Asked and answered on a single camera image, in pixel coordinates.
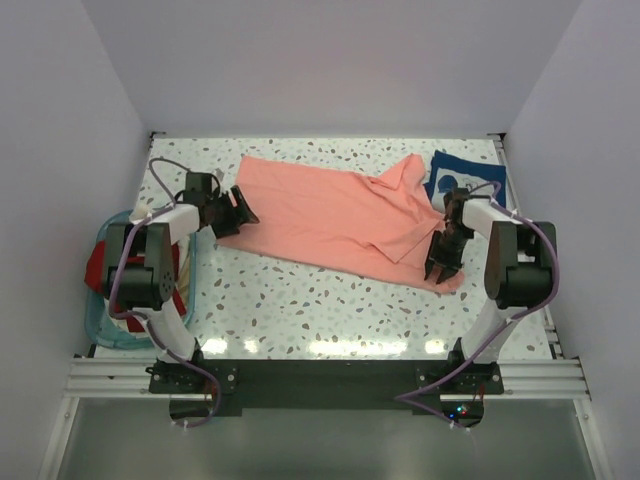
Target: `white wall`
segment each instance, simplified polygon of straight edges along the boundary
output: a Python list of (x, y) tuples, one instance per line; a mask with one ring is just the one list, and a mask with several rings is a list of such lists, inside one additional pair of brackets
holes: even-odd
[(639, 18), (637, 0), (585, 0), (507, 135), (527, 213), (557, 224), (554, 319), (619, 479), (640, 478)]
[(134, 201), (145, 129), (79, 0), (0, 2), (0, 477), (35, 478), (69, 362), (84, 265)]
[(580, 0), (83, 0), (173, 135), (484, 135), (513, 123)]

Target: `black mounting plate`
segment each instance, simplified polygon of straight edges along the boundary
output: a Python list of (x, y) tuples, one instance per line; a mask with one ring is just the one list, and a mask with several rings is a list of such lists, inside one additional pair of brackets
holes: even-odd
[[(418, 361), (201, 360), (198, 366), (214, 374), (221, 383), (223, 399), (218, 416), (240, 416), (245, 408), (406, 410), (412, 407), (395, 401), (394, 397), (442, 378), (457, 365), (452, 365), (449, 358)], [(443, 409), (440, 395), (474, 395), (483, 385), (484, 394), (504, 392), (497, 364), (470, 365), (454, 380), (419, 399), (444, 411), (446, 408)], [(175, 385), (167, 378), (154, 375), (149, 392), (202, 394), (205, 385), (204, 382)], [(414, 412), (424, 413), (419, 409)]]

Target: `blue cloth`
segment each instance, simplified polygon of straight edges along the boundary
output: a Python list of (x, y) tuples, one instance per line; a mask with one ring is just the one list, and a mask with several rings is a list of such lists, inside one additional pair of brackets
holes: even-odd
[[(443, 211), (445, 193), (456, 187), (472, 189), (486, 182), (499, 182), (502, 185), (496, 201), (506, 207), (507, 169), (503, 165), (470, 162), (436, 150), (431, 159), (429, 181), (424, 184), (424, 188), (434, 208)], [(475, 193), (490, 195), (493, 193), (493, 186), (485, 187)]]

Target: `pink cloth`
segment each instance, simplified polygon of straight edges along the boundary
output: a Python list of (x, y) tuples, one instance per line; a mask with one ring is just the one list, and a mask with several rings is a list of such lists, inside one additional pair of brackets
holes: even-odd
[(236, 183), (258, 225), (220, 245), (436, 292), (460, 286), (461, 273), (424, 280), (431, 234), (442, 215), (429, 203), (419, 155), (379, 177), (245, 156)]

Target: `terrazzo surface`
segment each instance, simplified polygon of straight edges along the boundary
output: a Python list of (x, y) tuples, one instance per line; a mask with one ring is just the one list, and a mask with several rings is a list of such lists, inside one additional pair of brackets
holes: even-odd
[[(379, 175), (409, 153), (429, 162), (435, 150), (497, 164), (491, 140), (438, 139), (177, 139), (156, 138), (150, 158), (165, 157), (192, 170), (215, 172), (229, 188), (243, 155)], [(172, 191), (182, 172), (159, 165)], [(147, 171), (140, 202), (160, 207), (166, 195)], [(465, 250), (465, 281), (437, 294), (385, 284), (316, 266), (240, 252), (197, 235), (197, 285), (189, 326), (207, 357), (217, 358), (443, 358), (473, 324), (485, 293), (487, 242), (476, 235)], [(154, 358), (149, 350), (98, 347), (96, 357)], [(517, 326), (501, 359), (550, 359), (543, 317)]]

